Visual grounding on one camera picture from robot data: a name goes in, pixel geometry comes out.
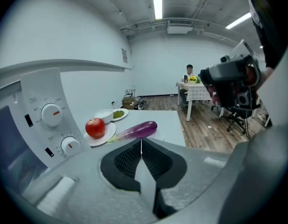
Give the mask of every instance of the table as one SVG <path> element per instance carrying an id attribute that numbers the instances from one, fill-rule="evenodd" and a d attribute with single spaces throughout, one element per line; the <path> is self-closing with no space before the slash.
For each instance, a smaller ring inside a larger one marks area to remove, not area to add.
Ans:
<path id="1" fill-rule="evenodd" d="M 185 147 L 184 136 L 177 111 L 129 110 L 129 114 L 114 122 L 116 133 L 145 121 L 155 121 L 157 129 L 164 134 L 164 141 Z"/>
<path id="2" fill-rule="evenodd" d="M 178 86 L 178 105 L 180 105 L 180 88 L 187 90 L 186 100 L 189 102 L 189 107 L 187 109 L 186 121 L 190 120 L 191 105 L 193 100 L 211 100 L 210 94 L 203 84 L 177 82 L 176 86 Z"/>

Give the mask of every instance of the ceiling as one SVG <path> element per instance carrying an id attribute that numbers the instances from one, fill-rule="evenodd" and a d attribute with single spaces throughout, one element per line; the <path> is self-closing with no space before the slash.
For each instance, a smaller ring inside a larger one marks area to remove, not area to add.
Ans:
<path id="1" fill-rule="evenodd" d="M 128 39 L 166 30 L 166 18 L 193 21 L 187 35 L 206 35 L 235 46 L 245 39 L 256 53 L 262 53 L 252 19 L 228 30 L 225 27 L 249 12 L 248 0 L 162 0 L 162 20 L 154 16 L 153 0 L 85 0 L 109 19 Z"/>

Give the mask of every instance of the bowl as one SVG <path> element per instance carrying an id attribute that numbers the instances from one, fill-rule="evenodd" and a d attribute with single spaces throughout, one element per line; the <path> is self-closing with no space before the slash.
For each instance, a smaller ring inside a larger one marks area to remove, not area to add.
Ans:
<path id="1" fill-rule="evenodd" d="M 108 124 L 109 122 L 111 122 L 113 117 L 114 117 L 114 113 L 112 110 L 102 110 L 94 115 L 94 118 L 101 118 L 105 124 Z"/>

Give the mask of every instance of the tablecloth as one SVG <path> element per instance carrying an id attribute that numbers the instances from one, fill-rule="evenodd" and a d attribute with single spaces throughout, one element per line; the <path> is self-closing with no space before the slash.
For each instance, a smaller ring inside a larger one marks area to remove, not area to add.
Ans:
<path id="1" fill-rule="evenodd" d="M 177 82 L 176 86 L 187 90 L 187 101 L 211 100 L 210 94 L 203 84 L 189 84 L 184 82 Z"/>

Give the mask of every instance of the oven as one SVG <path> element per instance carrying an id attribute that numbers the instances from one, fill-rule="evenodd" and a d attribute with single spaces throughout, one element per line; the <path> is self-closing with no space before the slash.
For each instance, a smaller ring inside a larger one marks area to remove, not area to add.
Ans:
<path id="1" fill-rule="evenodd" d="M 68 107 L 58 68 L 0 88 L 0 180 L 17 194 L 48 170 L 90 150 Z"/>

